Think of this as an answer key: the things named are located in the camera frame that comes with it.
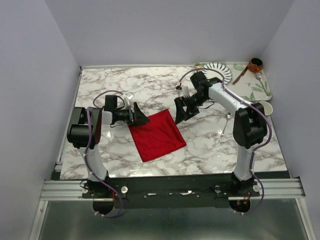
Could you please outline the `red cloth napkin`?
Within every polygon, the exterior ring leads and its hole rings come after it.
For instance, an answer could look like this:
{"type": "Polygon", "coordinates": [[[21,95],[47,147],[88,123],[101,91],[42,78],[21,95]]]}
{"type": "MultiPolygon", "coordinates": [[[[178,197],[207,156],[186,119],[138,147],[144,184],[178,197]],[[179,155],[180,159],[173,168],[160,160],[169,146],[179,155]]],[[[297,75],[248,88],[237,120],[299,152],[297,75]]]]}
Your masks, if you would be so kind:
{"type": "Polygon", "coordinates": [[[168,109],[148,117],[141,126],[129,126],[143,162],[153,161],[187,145],[168,109]]]}

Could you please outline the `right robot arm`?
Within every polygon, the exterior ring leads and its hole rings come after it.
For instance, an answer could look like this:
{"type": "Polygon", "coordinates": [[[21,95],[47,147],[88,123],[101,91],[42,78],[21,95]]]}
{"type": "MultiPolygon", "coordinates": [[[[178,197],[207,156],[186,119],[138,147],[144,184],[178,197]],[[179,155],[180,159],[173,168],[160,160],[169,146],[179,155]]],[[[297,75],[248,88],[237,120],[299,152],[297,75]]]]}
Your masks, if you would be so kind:
{"type": "Polygon", "coordinates": [[[182,95],[174,99],[175,123],[187,121],[199,113],[199,106],[208,100],[222,105],[234,118],[233,138],[238,145],[235,169],[231,174],[230,191],[241,196],[255,180],[256,150],[267,145],[264,137],[272,136],[272,127],[261,103],[250,103],[226,88],[224,78],[207,78],[202,71],[194,72],[190,81],[196,90],[193,95],[182,88],[182,95]]]}

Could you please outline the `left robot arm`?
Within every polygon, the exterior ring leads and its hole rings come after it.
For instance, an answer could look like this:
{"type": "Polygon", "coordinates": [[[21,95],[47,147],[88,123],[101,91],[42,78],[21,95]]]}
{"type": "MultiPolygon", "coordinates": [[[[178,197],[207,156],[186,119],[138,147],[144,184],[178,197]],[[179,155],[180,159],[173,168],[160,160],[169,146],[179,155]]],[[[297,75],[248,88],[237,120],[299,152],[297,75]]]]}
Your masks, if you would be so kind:
{"type": "Polygon", "coordinates": [[[120,121],[130,127],[139,127],[150,122],[136,102],[131,108],[124,99],[123,107],[119,107],[118,99],[116,95],[106,95],[103,107],[74,107],[67,128],[67,140],[82,155],[88,180],[96,182],[93,191],[101,198],[111,191],[111,185],[105,181],[109,173],[99,151],[102,126],[113,126],[120,121]]]}

